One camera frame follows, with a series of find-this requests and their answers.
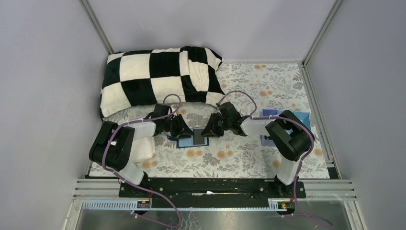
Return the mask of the blue leather card holder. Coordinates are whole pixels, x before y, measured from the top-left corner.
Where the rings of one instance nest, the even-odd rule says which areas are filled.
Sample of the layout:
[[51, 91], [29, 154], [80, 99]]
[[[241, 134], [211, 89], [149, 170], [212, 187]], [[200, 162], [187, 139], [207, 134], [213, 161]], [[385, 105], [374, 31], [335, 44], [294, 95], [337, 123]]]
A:
[[[175, 141], [176, 148], [178, 148], [178, 149], [198, 147], [198, 146], [193, 145], [193, 136], [190, 138], [182, 138], [182, 139], [174, 139], [171, 136], [167, 136], [167, 139], [170, 141]], [[209, 138], [206, 137], [206, 139], [207, 139], [207, 144], [205, 146], [209, 146], [209, 144], [210, 144]]]

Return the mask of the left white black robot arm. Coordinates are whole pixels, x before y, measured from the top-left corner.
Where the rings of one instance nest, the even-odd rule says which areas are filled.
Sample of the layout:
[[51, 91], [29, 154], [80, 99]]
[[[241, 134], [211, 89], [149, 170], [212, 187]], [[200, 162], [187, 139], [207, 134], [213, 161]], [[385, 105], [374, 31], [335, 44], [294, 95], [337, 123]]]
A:
[[117, 124], [105, 121], [90, 149], [89, 159], [104, 169], [118, 173], [119, 178], [140, 185], [147, 179], [144, 171], [130, 161], [132, 146], [137, 140], [168, 132], [176, 140], [191, 138], [193, 131], [171, 106], [158, 103], [145, 118]]

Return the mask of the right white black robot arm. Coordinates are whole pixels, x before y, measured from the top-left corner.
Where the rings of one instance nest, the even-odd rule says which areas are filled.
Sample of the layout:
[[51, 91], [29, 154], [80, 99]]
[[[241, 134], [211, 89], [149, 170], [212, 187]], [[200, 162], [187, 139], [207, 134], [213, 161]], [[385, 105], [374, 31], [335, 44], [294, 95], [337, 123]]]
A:
[[225, 131], [237, 136], [268, 136], [282, 155], [276, 178], [284, 185], [297, 180], [303, 160], [314, 147], [314, 135], [299, 118], [289, 110], [278, 115], [242, 116], [230, 102], [212, 113], [202, 131], [204, 137], [221, 137]]

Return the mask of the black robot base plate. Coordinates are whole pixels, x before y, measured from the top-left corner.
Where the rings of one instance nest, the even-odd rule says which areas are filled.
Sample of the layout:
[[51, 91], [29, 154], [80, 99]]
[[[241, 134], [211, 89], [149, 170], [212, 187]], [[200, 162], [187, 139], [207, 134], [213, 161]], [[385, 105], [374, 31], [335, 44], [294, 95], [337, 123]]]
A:
[[288, 202], [294, 198], [306, 198], [302, 182], [296, 186], [284, 185], [273, 179], [219, 179], [219, 178], [162, 178], [152, 177], [141, 184], [142, 188], [154, 191], [153, 194], [122, 183], [120, 198], [145, 198], [158, 201], [169, 207], [164, 197], [176, 205], [202, 205], [237, 207], [240, 204], [261, 207], [268, 199], [282, 199]]

